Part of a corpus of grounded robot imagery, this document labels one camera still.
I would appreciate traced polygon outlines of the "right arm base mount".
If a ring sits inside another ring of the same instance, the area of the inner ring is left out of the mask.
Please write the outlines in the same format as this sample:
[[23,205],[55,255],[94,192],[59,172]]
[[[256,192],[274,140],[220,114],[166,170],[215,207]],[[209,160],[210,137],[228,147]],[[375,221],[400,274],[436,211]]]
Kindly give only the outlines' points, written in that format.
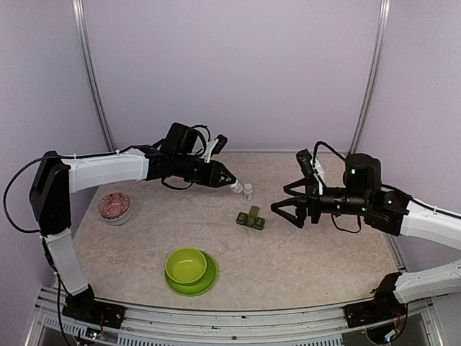
[[406,314],[406,305],[386,300],[370,300],[345,305],[348,328],[361,327],[396,318]]

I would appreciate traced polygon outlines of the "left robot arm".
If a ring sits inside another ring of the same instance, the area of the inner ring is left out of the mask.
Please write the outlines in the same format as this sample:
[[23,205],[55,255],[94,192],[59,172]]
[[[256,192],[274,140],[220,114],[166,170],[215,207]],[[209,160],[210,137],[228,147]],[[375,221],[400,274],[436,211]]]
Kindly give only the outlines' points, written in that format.
[[212,159],[226,143],[222,135],[206,141],[199,126],[173,123],[166,137],[152,145],[84,156],[44,154],[30,190],[30,204],[55,270],[74,296],[73,310],[83,319],[96,319],[101,306],[89,295],[92,289],[73,249],[70,196],[117,182],[169,177],[212,188],[232,185],[236,178]]

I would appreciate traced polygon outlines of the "white pill bottle with code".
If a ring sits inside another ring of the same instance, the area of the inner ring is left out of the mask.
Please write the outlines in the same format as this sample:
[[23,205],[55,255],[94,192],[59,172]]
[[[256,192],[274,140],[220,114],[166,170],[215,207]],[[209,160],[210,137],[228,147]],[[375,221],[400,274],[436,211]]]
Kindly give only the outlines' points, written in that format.
[[229,185],[229,188],[231,188],[231,190],[235,193],[235,194],[239,194],[242,192],[243,190],[243,185],[240,183],[240,182],[235,182],[231,185]]

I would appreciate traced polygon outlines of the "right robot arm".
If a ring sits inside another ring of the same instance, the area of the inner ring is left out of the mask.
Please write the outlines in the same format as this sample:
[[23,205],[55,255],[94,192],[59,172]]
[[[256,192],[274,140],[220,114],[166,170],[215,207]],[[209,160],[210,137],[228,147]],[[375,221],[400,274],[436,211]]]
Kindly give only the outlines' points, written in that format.
[[[308,220],[301,229],[269,212],[269,202],[282,197],[282,183],[297,179],[294,156],[268,153],[224,154],[223,161],[237,177],[256,184],[256,199],[267,215],[265,231],[242,231],[241,237],[225,240],[237,264],[224,263],[222,273],[232,279],[241,277],[251,295],[262,294],[264,308],[315,306],[371,298],[372,288],[390,278],[384,289],[368,305],[373,319],[383,320],[397,303],[460,292],[460,258],[457,261],[418,272],[391,273],[396,266],[384,236],[372,227],[351,235],[334,231],[333,224],[321,216],[319,224]],[[420,238],[460,249],[460,220],[423,208],[409,201],[403,216],[397,217],[397,236]]]

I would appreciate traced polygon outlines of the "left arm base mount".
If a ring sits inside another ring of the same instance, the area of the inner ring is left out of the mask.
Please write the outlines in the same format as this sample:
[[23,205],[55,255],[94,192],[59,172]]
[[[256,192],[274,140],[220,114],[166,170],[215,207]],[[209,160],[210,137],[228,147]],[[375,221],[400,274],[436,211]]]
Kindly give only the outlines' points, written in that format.
[[125,316],[125,307],[102,301],[93,301],[87,307],[75,307],[66,303],[62,313],[64,316],[77,321],[120,329]]

